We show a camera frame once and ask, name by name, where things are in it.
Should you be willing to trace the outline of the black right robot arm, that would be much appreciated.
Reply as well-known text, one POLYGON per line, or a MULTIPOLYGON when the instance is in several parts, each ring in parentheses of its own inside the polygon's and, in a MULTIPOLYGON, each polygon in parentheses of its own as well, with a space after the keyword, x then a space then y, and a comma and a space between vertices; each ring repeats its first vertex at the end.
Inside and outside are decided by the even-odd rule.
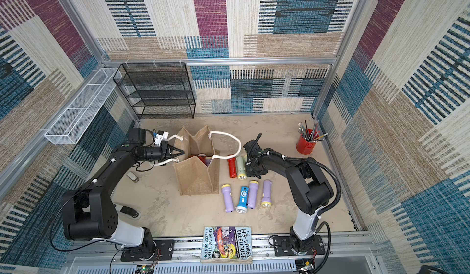
POLYGON ((288 157, 271 148, 262 149, 258 141, 244 144, 248 177, 260 179, 269 171, 288 181, 297 217, 290 229, 290 245, 294 254, 313 248, 314 235, 321 230, 322 214, 333 209, 341 198, 341 184, 334 172, 313 158, 288 157))

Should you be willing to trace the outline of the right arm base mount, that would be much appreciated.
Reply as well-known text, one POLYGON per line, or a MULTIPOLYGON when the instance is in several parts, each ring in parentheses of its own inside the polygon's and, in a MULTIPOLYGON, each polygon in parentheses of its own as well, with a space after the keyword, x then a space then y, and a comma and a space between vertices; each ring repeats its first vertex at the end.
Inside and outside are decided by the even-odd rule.
POLYGON ((296 236, 271 235, 268 238, 270 246, 274 247, 276 256, 313 256, 325 255, 325 243, 319 235, 313 235, 307 240, 299 240, 296 236))

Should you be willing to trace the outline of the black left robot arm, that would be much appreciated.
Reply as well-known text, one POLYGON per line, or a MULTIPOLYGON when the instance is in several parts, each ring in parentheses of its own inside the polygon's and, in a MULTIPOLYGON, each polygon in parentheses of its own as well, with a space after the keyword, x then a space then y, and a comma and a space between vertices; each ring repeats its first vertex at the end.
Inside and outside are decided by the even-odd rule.
POLYGON ((61 217, 68 240, 107 241, 151 254, 155 244, 150 230, 120 220, 111 194, 126 172, 140 162, 166 165, 185 152, 162 140, 147 144, 149 130, 132 128, 127 140, 112 150, 107 162, 87 182, 62 196, 61 217))

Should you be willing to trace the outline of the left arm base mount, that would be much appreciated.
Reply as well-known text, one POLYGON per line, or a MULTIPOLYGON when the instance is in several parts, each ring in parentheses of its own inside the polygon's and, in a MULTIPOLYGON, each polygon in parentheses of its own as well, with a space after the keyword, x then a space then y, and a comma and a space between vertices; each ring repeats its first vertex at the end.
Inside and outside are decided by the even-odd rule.
POLYGON ((153 240, 153 245, 124 248, 121 262, 170 261, 173 256, 175 240, 153 240))

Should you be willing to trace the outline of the burlap tote bag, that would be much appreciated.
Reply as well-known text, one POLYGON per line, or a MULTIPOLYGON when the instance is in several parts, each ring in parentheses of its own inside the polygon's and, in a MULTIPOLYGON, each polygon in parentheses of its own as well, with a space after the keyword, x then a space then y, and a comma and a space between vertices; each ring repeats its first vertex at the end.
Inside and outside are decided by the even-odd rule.
POLYGON ((195 134, 190 134, 186 128, 170 137, 174 139, 174 147, 185 151, 185 154, 176 158, 173 165, 179 182, 182 196, 195 196, 204 194, 217 194, 220 184, 220 162, 237 157, 242 149, 241 141, 230 133, 213 131, 208 126, 203 127, 195 134), (222 156, 215 149, 213 137, 216 135, 229 137, 237 142, 235 153, 222 156), (206 166, 198 159, 198 154, 210 156, 212 161, 206 166))

